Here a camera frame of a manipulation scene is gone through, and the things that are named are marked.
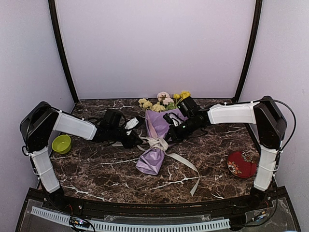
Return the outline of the yellow fuzzy poppy stem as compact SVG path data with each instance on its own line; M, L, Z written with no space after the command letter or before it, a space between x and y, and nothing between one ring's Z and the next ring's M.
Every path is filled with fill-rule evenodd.
M183 90L180 94L177 94L177 93L173 94L173 98L176 100L183 100L190 96L191 96L191 92L186 91L186 90Z

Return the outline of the pink rose flower stem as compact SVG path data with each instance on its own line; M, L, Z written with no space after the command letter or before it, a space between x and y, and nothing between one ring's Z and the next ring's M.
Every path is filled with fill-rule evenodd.
M160 92L157 94L157 104L163 106L166 110L176 109L177 106L174 102L174 99L167 92Z

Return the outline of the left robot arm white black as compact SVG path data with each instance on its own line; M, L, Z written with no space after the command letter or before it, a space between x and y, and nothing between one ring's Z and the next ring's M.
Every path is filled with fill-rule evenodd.
M24 141L22 151L29 156L35 174L45 190L51 194L49 203L58 211L68 207L68 199L59 192L61 185L50 160L50 142L53 134L68 135L94 143L120 143L124 148L134 148L143 143L135 129L144 123L144 118L127 119L114 109L106 110L101 118L84 119L40 102L21 121L19 129Z

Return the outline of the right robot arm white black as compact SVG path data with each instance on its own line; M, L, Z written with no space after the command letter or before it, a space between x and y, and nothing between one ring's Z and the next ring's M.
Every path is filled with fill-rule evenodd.
M253 188L259 191L268 189L279 163L287 129L287 121L277 106L277 101L264 96L255 101L218 103L201 108L193 98L188 97L180 102L178 109L185 117L178 124L174 123L169 113L163 116L170 124L166 139L173 142L182 141L194 131L210 125L255 125L259 137L260 159Z

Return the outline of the pink purple wrapping paper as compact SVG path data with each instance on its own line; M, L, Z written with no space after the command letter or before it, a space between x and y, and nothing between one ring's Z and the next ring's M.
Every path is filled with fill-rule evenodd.
M147 110L145 113L145 124L147 129L146 142L150 148L139 158L136 168L144 174L157 175L162 166L166 150L169 145L165 136L170 124L163 118L166 112L155 112Z

